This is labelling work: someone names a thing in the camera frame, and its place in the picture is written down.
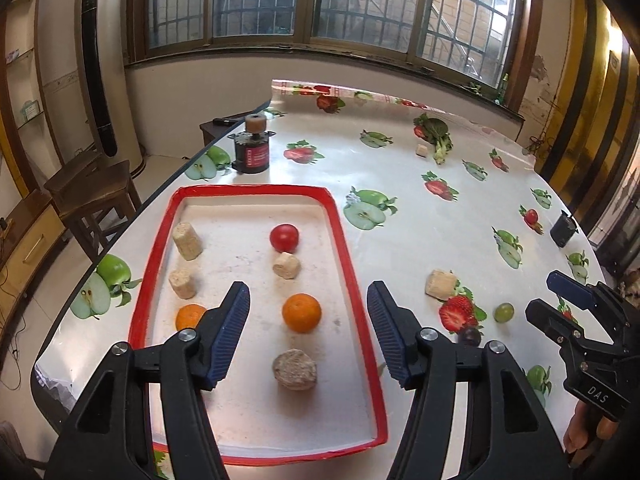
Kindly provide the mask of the right hand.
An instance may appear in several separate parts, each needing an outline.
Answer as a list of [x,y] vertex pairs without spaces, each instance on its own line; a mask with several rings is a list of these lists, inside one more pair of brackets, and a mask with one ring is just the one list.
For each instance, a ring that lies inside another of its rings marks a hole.
[[589,404],[582,401],[577,402],[574,415],[570,419],[563,437],[563,445],[567,453],[575,453],[584,448],[592,436],[596,436],[603,441],[610,440],[613,434],[616,433],[618,426],[620,426],[618,422],[602,417],[596,429],[589,430],[588,418],[592,414],[594,414],[594,411]]

